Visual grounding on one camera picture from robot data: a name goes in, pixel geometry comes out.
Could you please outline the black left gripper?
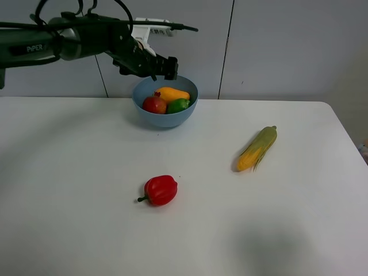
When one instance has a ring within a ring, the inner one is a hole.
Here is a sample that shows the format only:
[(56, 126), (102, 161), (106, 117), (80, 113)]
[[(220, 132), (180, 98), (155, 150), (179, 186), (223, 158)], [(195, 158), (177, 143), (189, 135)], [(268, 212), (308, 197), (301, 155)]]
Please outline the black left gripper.
[(110, 26), (110, 56), (124, 75), (139, 77), (150, 76), (157, 81), (157, 75), (165, 80), (175, 80), (178, 73), (178, 59), (150, 55), (139, 47), (139, 43), (131, 36), (132, 31), (125, 24)]

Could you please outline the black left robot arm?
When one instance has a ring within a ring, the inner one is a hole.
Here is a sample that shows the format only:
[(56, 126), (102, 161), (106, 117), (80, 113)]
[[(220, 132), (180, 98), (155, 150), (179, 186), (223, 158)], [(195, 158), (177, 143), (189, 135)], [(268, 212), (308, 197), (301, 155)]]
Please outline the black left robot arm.
[(121, 75), (175, 80), (178, 60), (153, 53), (132, 36), (133, 27), (115, 18), (54, 18), (48, 24), (1, 24), (1, 87), (8, 68), (41, 66), (106, 53)]

